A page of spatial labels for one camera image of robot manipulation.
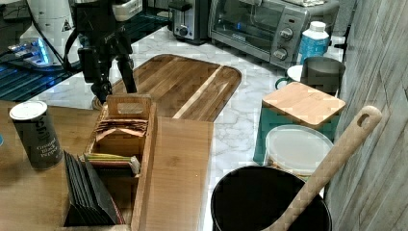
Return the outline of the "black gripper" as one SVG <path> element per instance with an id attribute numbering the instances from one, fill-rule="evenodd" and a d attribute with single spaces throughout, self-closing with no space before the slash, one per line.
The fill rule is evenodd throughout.
<path id="1" fill-rule="evenodd" d="M 93 83 L 91 90 L 101 104 L 112 93 L 109 80 L 112 61 L 117 66 L 128 93 L 137 91 L 133 77 L 133 52 L 130 39 L 125 32 L 124 22 L 117 21 L 112 5 L 126 0 L 74 0 L 74 32 L 85 42 L 78 49 L 78 56 L 85 81 Z"/>

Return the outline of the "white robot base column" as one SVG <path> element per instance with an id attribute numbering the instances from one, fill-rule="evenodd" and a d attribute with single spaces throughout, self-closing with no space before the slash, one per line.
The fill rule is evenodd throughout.
<path id="1" fill-rule="evenodd" d="M 74 24 L 68 0 L 25 0 L 32 25 L 20 37 L 22 42 L 38 42 L 37 54 L 26 59 L 37 67 L 61 65 Z"/>

